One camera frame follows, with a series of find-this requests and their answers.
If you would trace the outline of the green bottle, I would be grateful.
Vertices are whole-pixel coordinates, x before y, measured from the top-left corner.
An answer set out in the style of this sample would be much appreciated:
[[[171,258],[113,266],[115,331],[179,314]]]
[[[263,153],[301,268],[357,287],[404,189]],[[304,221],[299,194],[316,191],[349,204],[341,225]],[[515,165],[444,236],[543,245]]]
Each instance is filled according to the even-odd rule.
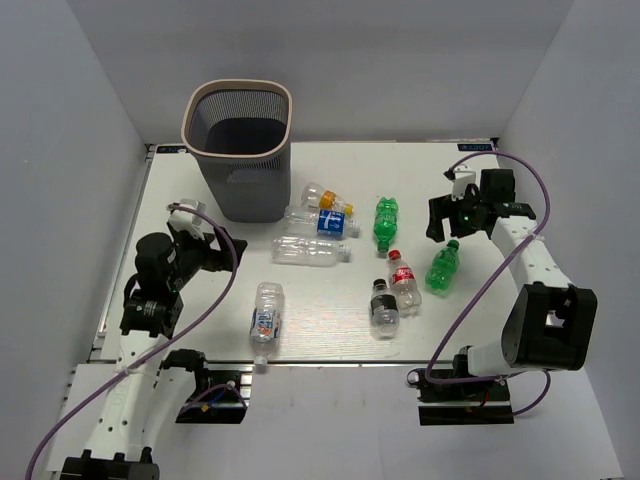
[[[397,233],[399,208],[395,198],[381,197],[376,205],[373,233],[377,251],[387,253]]]
[[[440,297],[448,295],[459,266],[459,242],[449,240],[433,258],[425,275],[426,289]]]

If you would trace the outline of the clear unlabelled plastic bottle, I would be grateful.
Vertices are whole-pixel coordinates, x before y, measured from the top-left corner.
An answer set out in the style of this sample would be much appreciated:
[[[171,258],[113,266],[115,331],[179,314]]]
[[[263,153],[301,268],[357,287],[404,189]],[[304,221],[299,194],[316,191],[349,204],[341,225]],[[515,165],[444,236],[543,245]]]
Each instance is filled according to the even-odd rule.
[[[308,267],[332,267],[351,260],[351,248],[334,239],[282,235],[272,242],[274,263]]]

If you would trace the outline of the clear bottle blue orange label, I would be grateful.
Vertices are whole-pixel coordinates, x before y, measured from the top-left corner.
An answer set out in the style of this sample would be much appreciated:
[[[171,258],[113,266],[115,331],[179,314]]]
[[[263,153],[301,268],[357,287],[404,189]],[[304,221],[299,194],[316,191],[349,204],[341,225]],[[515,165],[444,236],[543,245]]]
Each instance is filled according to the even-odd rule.
[[[264,372],[279,348],[285,295],[278,283],[263,282],[256,291],[249,342],[257,372]]]

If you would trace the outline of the clear bottle orange cap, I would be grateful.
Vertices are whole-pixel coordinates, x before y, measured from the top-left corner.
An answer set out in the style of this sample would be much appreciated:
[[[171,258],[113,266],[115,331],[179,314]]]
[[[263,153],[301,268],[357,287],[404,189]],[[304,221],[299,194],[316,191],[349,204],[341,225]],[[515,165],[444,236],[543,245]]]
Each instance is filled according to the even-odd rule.
[[[353,214],[352,204],[335,192],[314,182],[309,182],[303,189],[301,204],[310,208],[341,212],[346,216]]]

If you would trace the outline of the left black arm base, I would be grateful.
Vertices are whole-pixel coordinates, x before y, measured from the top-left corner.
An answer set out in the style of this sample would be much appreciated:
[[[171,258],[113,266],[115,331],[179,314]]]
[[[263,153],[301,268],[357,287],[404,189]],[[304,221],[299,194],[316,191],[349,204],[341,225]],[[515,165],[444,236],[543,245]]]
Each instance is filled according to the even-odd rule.
[[[253,380],[250,364],[207,363],[177,424],[240,425],[248,410]]]

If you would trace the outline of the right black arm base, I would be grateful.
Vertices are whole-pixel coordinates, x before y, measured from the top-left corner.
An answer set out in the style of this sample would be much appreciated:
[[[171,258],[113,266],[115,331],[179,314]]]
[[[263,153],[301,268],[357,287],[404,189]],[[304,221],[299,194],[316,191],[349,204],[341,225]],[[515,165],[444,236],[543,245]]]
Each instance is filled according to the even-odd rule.
[[[417,390],[421,426],[507,425],[514,423],[511,396],[503,382],[440,385],[426,379],[425,369],[412,369],[407,385]]]

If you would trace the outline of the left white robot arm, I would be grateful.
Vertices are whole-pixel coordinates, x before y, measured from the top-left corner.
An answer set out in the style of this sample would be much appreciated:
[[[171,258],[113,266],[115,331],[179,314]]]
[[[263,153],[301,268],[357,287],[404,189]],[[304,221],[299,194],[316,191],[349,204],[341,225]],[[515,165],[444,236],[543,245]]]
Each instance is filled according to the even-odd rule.
[[[210,390],[203,353],[167,349],[184,307],[180,291],[200,271],[235,273],[248,243],[223,227],[211,233],[176,221],[167,227],[136,244],[114,377],[83,452],[65,459],[63,479],[159,478],[153,451],[164,423],[177,418],[187,398]]]

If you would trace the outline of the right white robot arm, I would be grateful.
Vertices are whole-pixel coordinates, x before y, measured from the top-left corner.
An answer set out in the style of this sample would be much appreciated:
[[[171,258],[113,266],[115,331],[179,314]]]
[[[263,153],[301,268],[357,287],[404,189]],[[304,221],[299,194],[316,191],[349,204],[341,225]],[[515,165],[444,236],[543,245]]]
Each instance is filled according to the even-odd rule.
[[[508,262],[519,295],[501,335],[481,346],[467,346],[452,362],[451,384],[472,399],[488,380],[531,370],[576,371],[583,367],[597,310],[590,289],[578,288],[561,271],[536,233],[532,208],[516,200],[509,169],[475,172],[460,165],[447,173],[449,195],[429,202],[427,235],[444,239],[486,233]]]

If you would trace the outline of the grey mesh waste bin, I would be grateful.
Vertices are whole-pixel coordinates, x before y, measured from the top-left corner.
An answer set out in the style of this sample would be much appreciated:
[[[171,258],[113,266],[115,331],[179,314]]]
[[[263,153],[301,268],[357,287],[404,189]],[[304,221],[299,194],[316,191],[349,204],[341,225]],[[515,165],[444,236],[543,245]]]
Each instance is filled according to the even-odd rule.
[[[181,139],[230,221],[275,223],[291,197],[292,96],[279,83],[222,79],[190,97]]]

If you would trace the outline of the clear bottle red label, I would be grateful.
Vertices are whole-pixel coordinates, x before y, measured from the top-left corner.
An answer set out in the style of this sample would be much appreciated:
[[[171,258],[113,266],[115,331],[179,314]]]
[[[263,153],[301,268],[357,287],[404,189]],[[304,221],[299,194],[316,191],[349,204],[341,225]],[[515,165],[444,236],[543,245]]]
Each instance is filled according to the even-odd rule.
[[[403,260],[399,250],[388,252],[389,286],[396,297],[402,316],[415,316],[419,313],[422,297],[411,267]]]

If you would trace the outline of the clear bottle black label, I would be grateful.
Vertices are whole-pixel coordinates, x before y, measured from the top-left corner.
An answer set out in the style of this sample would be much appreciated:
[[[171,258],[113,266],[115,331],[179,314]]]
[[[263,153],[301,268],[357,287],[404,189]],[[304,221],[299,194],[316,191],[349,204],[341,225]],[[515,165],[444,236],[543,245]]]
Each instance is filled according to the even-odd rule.
[[[400,323],[396,297],[383,278],[373,282],[370,298],[371,325],[376,337],[388,339],[395,336]]]

